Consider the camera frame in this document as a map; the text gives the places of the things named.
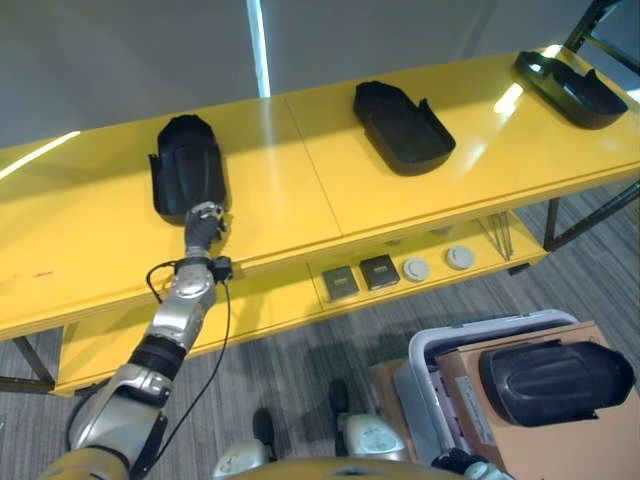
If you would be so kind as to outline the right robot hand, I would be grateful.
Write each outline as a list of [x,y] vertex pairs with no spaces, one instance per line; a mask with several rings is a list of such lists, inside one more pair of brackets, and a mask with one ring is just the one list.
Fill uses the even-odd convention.
[[434,458],[431,466],[457,473],[466,479],[499,480],[511,479],[511,476],[477,454],[469,454],[464,450],[452,448]]

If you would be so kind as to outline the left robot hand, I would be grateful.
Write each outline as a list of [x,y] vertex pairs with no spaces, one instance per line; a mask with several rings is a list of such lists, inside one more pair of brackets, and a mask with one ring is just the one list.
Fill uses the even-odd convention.
[[214,202],[203,202],[191,208],[185,217],[185,254],[208,257],[211,245],[221,241],[227,232],[225,209]]

